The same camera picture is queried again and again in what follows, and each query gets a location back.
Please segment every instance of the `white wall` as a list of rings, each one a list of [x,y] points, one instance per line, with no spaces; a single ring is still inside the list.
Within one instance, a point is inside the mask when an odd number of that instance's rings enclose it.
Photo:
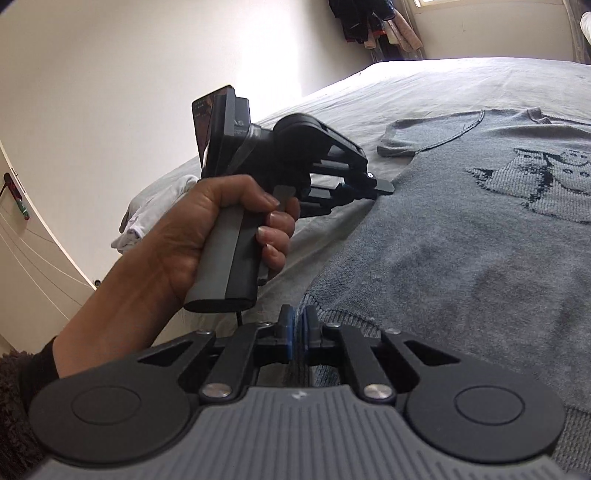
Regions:
[[[193,100],[230,83],[256,120],[370,61],[324,0],[16,0],[0,17],[0,139],[102,278],[129,200],[196,155]]]
[[[12,172],[1,142],[0,172]],[[22,186],[17,188],[30,218],[25,220],[5,190],[0,197],[0,352],[8,342],[33,353],[60,333],[95,288],[56,242]]]
[[[562,0],[458,0],[413,10],[429,59],[573,60]]]

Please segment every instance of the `bed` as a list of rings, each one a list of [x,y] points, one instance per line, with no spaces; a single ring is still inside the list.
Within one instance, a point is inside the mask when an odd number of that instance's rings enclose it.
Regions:
[[[361,145],[369,171],[393,180],[410,159],[380,157],[376,146],[385,127],[395,120],[523,107],[589,120],[591,66],[506,58],[378,63],[257,123],[269,128],[289,113],[309,113]],[[335,209],[330,216],[300,220],[285,270],[260,289],[258,303],[245,314],[245,321],[275,321],[283,303],[297,305],[371,207],[371,201],[361,200]],[[228,335],[234,327],[233,315],[180,311],[159,341],[194,329],[215,328],[218,335]]]

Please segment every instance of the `smartphone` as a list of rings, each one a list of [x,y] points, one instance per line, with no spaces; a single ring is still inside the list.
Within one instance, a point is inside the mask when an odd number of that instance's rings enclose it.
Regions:
[[[212,117],[213,99],[216,95],[226,93],[229,88],[232,88],[232,86],[226,85],[225,87],[198,98],[191,104],[193,109],[193,123],[195,125],[195,137],[197,139],[197,152],[199,153],[202,169],[205,160],[205,152],[209,145],[209,135],[211,133],[209,121]]]

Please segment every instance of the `fuzzy brown sleeve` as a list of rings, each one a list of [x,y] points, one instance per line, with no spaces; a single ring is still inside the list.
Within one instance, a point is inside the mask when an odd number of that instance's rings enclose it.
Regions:
[[[0,478],[4,480],[22,477],[44,457],[21,398],[20,373],[34,357],[11,353],[0,358]]]

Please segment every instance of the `gray ribbed panel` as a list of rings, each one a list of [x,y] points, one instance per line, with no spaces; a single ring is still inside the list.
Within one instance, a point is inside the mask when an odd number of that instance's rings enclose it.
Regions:
[[[566,407],[566,425],[553,455],[568,471],[591,472],[591,416],[574,407]]]
[[[561,475],[547,458],[507,468],[448,458],[418,439],[393,408],[361,402],[341,385],[254,387],[239,403],[206,409],[188,435],[159,457],[102,471],[50,460],[32,479],[557,480]]]

